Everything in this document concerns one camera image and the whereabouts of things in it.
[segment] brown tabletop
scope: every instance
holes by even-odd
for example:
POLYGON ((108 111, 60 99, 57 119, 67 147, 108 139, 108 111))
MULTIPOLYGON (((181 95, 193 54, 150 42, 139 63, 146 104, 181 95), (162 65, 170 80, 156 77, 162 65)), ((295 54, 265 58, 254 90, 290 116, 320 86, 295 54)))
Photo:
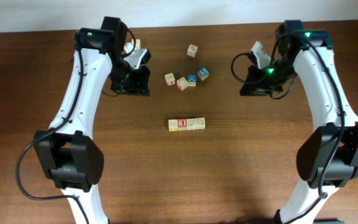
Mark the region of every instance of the brown tabletop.
MULTIPOLYGON (((271 52, 278 24, 133 29, 150 49, 151 96, 101 95, 94 141, 104 154, 99 183, 113 223, 228 223, 273 217, 299 178, 296 152, 313 132, 301 82, 284 100, 241 97, 233 57, 256 40, 271 52), (186 55, 190 44, 197 58, 186 55), (166 86, 206 67, 209 78, 180 91, 166 86), (205 117, 206 129, 168 132, 167 120, 205 117)), ((308 22, 327 29, 336 69, 358 115, 358 21, 308 22)), ((56 115, 71 75, 74 31, 0 34, 0 223, 74 223, 67 200, 25 198, 14 180, 21 150, 56 115)), ((245 78, 250 62, 239 58, 245 78)), ((21 176, 33 195, 61 192, 32 149, 21 176)), ((358 223, 358 179, 333 195, 318 218, 358 223)))

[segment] wooden block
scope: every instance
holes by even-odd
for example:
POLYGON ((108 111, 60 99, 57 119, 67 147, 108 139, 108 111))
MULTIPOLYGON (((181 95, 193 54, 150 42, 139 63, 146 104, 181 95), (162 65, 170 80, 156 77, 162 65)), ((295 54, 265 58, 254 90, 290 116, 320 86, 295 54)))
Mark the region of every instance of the wooden block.
POLYGON ((165 81, 168 86, 175 84, 175 77, 173 76, 173 73, 166 74, 165 81))
POLYGON ((186 119, 178 119, 178 129, 179 131, 187 130, 187 121, 186 119))
POLYGON ((209 77, 209 71, 205 67, 202 67, 200 70, 198 70, 197 76, 200 78, 200 80, 204 81, 209 77))
POLYGON ((196 125, 197 129, 204 129, 205 128, 205 118, 196 118, 196 125))
POLYGON ((196 124, 196 120, 193 119, 186 119, 187 121, 187 130, 196 130, 197 129, 197 124, 196 124))
POLYGON ((187 81, 189 83, 189 86, 196 86, 197 84, 197 76, 196 75, 188 75, 187 81))
POLYGON ((140 48, 141 48, 140 39, 136 39, 135 49, 139 50, 140 48))
POLYGON ((198 52, 198 47, 193 44, 190 44, 189 48, 187 49, 187 55, 196 57, 197 52, 198 52))
POLYGON ((168 120, 168 128, 169 131, 179 131, 178 120, 177 119, 168 120))
POLYGON ((179 89, 181 91, 183 91, 185 88, 187 88, 189 86, 189 83, 187 82, 185 77, 181 77, 177 81, 177 86, 179 87, 179 89))

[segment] white background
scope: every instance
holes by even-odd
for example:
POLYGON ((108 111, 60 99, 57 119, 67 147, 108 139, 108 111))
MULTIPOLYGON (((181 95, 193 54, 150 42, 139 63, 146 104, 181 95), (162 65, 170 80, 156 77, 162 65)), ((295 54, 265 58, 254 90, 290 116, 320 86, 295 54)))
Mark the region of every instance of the white background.
POLYGON ((358 0, 0 0, 0 32, 358 19, 358 0))

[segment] row of blocks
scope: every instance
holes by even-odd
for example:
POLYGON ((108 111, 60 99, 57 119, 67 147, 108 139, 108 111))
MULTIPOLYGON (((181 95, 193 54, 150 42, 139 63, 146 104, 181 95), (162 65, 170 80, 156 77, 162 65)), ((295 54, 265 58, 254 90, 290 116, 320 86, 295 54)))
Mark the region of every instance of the row of blocks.
POLYGON ((186 131, 205 128, 205 118, 168 120, 169 131, 186 131))
MULTIPOLYGON (((200 70, 198 70, 197 73, 198 78, 200 78, 202 81, 204 81, 206 78, 209 77, 209 71, 202 67, 200 70)), ((169 73, 165 75, 165 82, 168 86, 177 83, 177 86, 180 90, 184 90, 185 88, 189 86, 196 86, 197 84, 197 76, 196 75, 188 75, 187 80, 185 77, 179 78, 177 81, 175 80, 175 77, 173 76, 173 73, 169 73)))

